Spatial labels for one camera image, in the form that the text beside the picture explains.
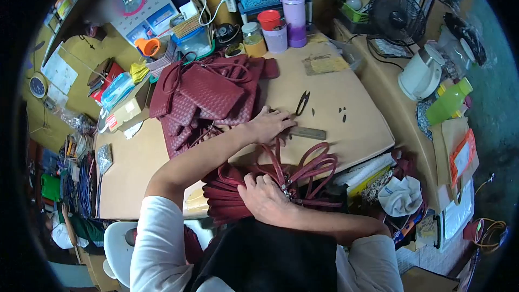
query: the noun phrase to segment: purple water bottle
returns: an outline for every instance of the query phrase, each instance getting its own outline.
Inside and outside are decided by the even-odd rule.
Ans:
[[[288,25],[289,45],[302,48],[306,45],[305,0],[280,0]]]

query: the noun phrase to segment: white sleeve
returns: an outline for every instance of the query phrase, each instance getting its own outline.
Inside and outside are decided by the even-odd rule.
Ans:
[[[130,265],[130,289],[181,291],[191,273],[192,265],[186,264],[182,212],[167,198],[144,198]]]
[[[361,291],[403,292],[397,253],[390,237],[378,234],[355,240],[348,262]]]
[[[68,231],[65,224],[56,225],[52,230],[52,240],[54,240],[61,249],[67,250],[69,248],[74,248],[70,238],[68,237]]]

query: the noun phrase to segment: shelf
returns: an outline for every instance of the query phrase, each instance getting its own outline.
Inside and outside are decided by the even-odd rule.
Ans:
[[[61,25],[55,29],[55,35],[50,38],[49,46],[42,61],[42,67],[45,66],[61,42],[65,42],[70,37],[78,35],[77,30],[81,29],[83,25],[81,15],[92,6],[94,1],[95,0],[77,0],[74,3],[67,15],[63,18]]]

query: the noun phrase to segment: red cup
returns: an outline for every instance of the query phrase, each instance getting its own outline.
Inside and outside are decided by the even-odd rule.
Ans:
[[[265,10],[258,14],[258,21],[262,29],[273,31],[275,27],[281,26],[281,15],[277,10]]]
[[[481,239],[481,235],[483,234],[483,225],[483,219],[469,222],[463,229],[463,239],[475,243],[479,242]]]

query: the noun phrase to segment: electric outlet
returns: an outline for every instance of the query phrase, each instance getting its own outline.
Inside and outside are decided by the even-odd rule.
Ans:
[[[227,4],[227,10],[231,13],[236,13],[236,1],[235,0],[225,0],[225,3]]]

